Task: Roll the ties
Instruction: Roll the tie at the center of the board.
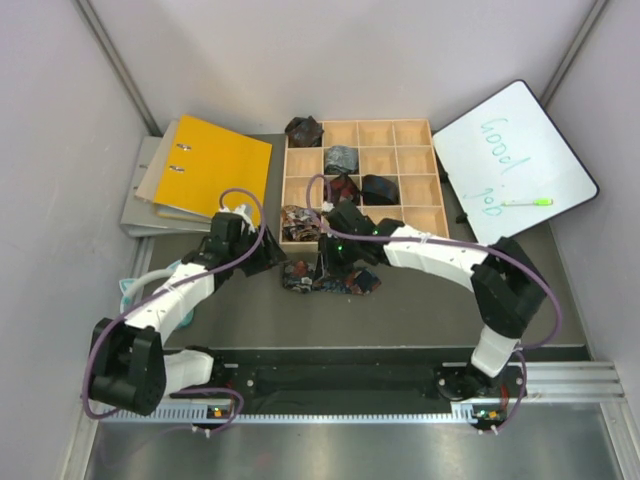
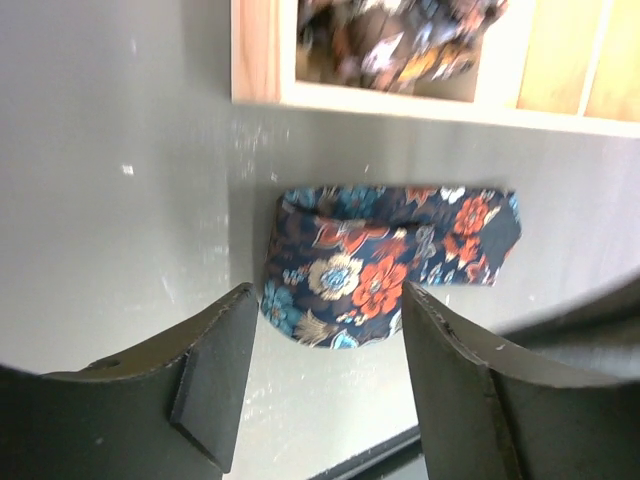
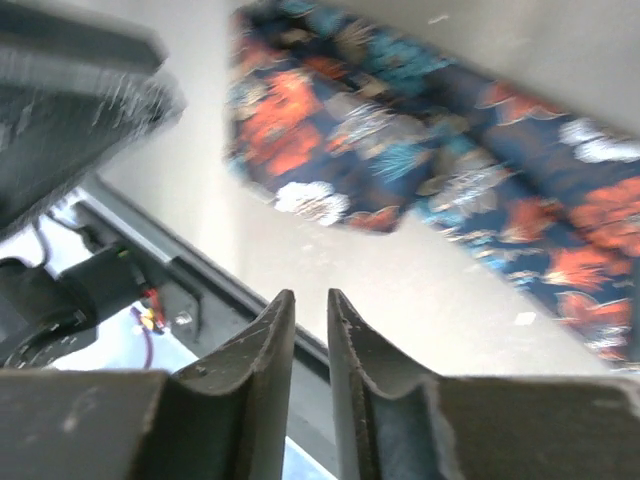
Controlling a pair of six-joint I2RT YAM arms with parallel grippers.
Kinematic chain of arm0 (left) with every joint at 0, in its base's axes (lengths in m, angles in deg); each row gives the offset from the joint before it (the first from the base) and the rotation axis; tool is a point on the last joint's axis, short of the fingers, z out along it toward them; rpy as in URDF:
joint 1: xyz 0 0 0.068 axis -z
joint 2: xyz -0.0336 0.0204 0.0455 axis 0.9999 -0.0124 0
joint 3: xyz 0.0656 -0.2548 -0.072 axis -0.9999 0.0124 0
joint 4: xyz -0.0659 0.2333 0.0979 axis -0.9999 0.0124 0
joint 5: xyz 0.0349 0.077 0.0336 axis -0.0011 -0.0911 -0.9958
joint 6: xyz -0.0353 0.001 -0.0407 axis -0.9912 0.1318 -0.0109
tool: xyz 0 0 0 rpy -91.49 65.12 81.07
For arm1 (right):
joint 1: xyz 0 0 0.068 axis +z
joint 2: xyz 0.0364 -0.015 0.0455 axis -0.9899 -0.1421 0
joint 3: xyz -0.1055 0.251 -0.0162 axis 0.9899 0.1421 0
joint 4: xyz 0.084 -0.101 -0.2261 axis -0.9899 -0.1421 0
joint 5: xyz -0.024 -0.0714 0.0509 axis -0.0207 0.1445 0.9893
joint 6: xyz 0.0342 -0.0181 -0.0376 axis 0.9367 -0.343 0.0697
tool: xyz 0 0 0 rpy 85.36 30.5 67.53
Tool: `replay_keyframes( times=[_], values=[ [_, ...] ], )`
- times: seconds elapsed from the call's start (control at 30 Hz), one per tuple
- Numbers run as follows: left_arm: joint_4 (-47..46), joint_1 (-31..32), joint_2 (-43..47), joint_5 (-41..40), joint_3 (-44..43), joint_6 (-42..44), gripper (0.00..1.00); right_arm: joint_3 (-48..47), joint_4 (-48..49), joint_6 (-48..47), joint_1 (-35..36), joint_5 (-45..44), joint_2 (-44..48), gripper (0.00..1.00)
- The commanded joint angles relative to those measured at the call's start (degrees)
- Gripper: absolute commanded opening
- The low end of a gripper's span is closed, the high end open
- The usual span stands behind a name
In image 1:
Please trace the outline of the navy floral long tie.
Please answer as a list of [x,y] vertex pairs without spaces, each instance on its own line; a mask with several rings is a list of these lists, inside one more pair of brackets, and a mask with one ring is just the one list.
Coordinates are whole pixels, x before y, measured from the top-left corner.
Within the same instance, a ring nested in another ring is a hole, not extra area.
[[326,292],[349,295],[368,295],[380,285],[379,277],[366,267],[356,267],[345,275],[332,275],[306,261],[287,261],[282,266],[282,287],[307,294]]

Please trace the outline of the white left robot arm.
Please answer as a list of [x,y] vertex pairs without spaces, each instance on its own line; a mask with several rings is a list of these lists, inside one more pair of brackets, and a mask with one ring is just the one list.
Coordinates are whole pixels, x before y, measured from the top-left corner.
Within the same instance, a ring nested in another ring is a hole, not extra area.
[[167,355],[164,345],[187,314],[234,271],[256,275],[285,258],[266,224],[254,226],[240,210],[216,213],[208,235],[161,287],[119,317],[96,324],[83,401],[147,416],[165,396],[191,385],[205,396],[220,394],[227,374],[212,356],[197,350]]

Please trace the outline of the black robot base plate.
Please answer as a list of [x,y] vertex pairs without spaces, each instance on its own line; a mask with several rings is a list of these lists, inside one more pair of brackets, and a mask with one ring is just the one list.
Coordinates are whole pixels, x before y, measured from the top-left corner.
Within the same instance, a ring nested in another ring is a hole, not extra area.
[[471,398],[516,398],[524,385],[518,366],[486,380],[466,366],[428,365],[267,365],[214,369],[207,388],[233,388],[254,412],[411,407],[424,402]]

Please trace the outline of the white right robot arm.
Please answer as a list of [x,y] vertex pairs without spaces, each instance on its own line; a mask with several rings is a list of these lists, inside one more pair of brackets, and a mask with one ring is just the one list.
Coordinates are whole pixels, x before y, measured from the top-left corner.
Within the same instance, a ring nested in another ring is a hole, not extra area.
[[484,246],[422,232],[389,218],[375,223],[349,201],[326,202],[320,226],[321,259],[333,274],[364,261],[421,271],[470,291],[484,326],[471,354],[467,384],[481,396],[502,385],[504,367],[550,296],[548,285],[517,242],[502,237]]

